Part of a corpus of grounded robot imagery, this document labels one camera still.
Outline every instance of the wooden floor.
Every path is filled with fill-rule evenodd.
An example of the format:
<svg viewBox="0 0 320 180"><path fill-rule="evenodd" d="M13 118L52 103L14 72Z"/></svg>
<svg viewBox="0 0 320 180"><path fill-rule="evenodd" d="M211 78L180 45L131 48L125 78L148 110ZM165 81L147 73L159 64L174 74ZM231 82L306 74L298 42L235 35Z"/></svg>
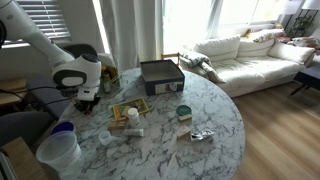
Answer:
<svg viewBox="0 0 320 180"><path fill-rule="evenodd" d="M300 84L233 98L246 130L244 157L234 180L320 179L320 91Z"/></svg>

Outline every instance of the metal object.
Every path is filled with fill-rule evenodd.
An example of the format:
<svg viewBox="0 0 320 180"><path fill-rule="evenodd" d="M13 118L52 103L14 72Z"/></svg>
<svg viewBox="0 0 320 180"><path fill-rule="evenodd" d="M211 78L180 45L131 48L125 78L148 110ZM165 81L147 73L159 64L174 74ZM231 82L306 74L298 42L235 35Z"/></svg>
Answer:
<svg viewBox="0 0 320 180"><path fill-rule="evenodd" d="M201 133L192 133L190 135L191 141L201 141L207 137L214 135L214 132L211 130L203 130Z"/></svg>

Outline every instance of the green lid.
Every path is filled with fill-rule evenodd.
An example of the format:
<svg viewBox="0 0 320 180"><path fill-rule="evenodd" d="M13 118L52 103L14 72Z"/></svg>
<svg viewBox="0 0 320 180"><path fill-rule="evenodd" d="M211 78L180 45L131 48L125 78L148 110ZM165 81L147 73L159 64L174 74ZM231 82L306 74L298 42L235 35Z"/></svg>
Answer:
<svg viewBox="0 0 320 180"><path fill-rule="evenodd" d="M191 114L191 108L189 106L186 106L186 105L178 106L177 113L180 116Z"/></svg>

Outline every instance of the small box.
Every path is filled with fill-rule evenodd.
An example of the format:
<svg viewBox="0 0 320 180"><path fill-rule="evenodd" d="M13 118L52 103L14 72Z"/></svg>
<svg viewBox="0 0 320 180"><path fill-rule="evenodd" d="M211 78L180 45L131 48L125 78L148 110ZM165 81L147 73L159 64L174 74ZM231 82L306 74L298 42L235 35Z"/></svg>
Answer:
<svg viewBox="0 0 320 180"><path fill-rule="evenodd" d="M172 60L147 61L140 65L148 96L183 91L185 76Z"/></svg>

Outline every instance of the round table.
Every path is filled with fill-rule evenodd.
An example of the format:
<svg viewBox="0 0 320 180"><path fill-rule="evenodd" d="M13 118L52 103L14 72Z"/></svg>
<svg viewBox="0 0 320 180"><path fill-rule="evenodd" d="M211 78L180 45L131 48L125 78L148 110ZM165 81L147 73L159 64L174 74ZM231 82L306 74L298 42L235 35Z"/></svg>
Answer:
<svg viewBox="0 0 320 180"><path fill-rule="evenodd" d="M123 89L112 99L101 95L91 115L83 115L73 104L60 121L69 120L77 128L84 166L78 179L231 179L243 156L245 132L241 115L233 101L218 86L190 72L184 90L147 96L140 68L122 74ZM113 120L111 107L119 102L143 97L150 112L141 115L144 137L126 137L116 132L114 141L103 146L98 134ZM176 108L192 109L192 122L181 123ZM177 141L181 128L192 132L210 129L212 138Z"/></svg>

